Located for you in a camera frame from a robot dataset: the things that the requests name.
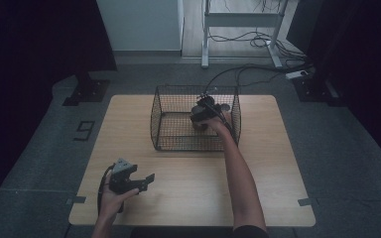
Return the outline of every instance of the gray carpet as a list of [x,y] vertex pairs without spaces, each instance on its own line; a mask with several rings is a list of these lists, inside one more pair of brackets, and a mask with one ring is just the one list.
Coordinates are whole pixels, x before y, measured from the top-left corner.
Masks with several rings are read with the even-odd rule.
[[[36,134],[0,187],[0,237],[64,237],[71,201],[79,188],[110,97],[153,94],[160,84],[198,85],[236,64],[121,64],[117,72],[93,72],[110,79],[101,103],[64,107],[74,77],[54,86],[54,100]],[[275,73],[249,70],[241,83],[268,80]],[[228,73],[215,84],[234,84]],[[314,227],[269,227],[271,237],[381,237],[381,150],[345,107],[300,102],[292,83],[242,87],[242,94],[277,98],[317,218]],[[76,129],[95,121],[88,141]],[[112,237],[129,237],[133,227],[116,226]],[[92,226],[71,226],[66,237],[89,237]]]

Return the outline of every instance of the power strip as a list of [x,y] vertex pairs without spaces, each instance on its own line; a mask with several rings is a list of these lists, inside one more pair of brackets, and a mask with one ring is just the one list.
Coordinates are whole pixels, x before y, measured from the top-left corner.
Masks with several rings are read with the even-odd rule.
[[289,73],[286,73],[286,79],[288,79],[288,80],[296,79],[296,78],[300,78],[300,77],[305,77],[307,75],[309,75],[309,73],[305,70],[289,72]]

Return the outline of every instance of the metal basket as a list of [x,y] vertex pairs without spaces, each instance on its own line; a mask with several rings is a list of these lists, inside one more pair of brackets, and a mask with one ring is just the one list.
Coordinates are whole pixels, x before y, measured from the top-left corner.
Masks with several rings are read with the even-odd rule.
[[[241,131],[241,113],[237,87],[217,86],[208,89],[215,103],[228,104],[231,127],[238,143]],[[195,130],[191,109],[205,86],[158,86],[151,113],[151,139],[158,151],[223,151],[216,133],[208,128]]]

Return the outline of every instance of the white wall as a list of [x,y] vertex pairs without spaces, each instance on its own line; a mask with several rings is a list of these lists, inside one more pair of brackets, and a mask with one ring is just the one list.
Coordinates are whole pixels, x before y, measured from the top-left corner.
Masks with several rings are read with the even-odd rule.
[[180,51],[183,0],[97,0],[113,51]]

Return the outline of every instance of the person's arm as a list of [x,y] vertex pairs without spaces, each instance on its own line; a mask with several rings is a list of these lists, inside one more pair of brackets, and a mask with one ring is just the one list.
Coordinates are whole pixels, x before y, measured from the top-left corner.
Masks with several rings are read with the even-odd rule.
[[122,202],[138,194],[139,189],[135,188],[123,194],[116,194],[108,187],[110,175],[106,177],[106,183],[101,197],[100,214],[94,225],[92,238],[108,238],[110,237],[110,230],[114,220],[116,219],[117,211],[120,209]]
[[230,132],[219,118],[203,123],[208,124],[218,134],[224,148],[228,189],[234,217],[233,229],[243,225],[253,225],[266,231],[255,180]]

